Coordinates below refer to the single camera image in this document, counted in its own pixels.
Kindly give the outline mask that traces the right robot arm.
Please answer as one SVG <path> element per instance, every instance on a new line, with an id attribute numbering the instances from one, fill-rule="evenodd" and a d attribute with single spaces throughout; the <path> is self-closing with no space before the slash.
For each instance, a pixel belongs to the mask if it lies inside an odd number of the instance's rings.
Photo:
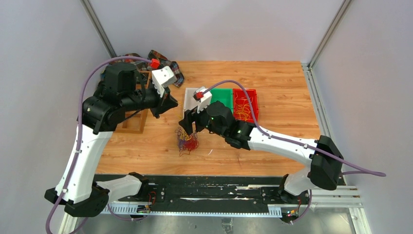
<path id="1" fill-rule="evenodd" d="M 196 107 L 186 110 L 179 125 L 188 135 L 207 129 L 224 138 L 233 148 L 274 153 L 304 165 L 299 172 L 283 177 L 278 195 L 284 203 L 293 202 L 306 190 L 318 187 L 333 191 L 338 186 L 343 156 L 328 136 L 307 139 L 272 132 L 257 124 L 237 120 L 219 101 L 202 111 Z"/>

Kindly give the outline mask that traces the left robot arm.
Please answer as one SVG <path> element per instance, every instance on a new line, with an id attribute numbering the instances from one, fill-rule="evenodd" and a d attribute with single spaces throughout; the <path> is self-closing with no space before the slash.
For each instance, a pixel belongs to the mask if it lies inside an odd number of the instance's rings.
<path id="1" fill-rule="evenodd" d="M 45 192 L 45 198 L 63 205 L 73 217 L 95 217 L 116 200 L 132 196 L 144 201 L 149 196 L 148 180 L 135 172 L 110 180 L 95 181 L 94 175 L 106 144 L 127 112 L 150 110 L 154 117 L 177 107 L 169 86 L 176 77 L 168 66 L 144 75 L 132 63 L 108 66 L 95 93 L 81 100 L 74 148 L 61 181 Z"/>

